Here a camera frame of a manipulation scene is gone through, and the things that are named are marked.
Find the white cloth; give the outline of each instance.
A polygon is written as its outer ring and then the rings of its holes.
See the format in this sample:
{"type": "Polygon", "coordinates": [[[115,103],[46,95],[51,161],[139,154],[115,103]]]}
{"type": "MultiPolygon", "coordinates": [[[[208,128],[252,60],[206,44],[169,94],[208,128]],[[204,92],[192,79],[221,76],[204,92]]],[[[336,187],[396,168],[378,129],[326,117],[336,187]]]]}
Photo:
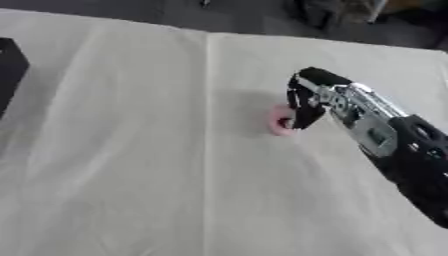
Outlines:
{"type": "Polygon", "coordinates": [[[32,68],[0,122],[0,254],[444,255],[329,117],[275,137],[308,66],[448,131],[444,53],[0,11],[32,68]]]}

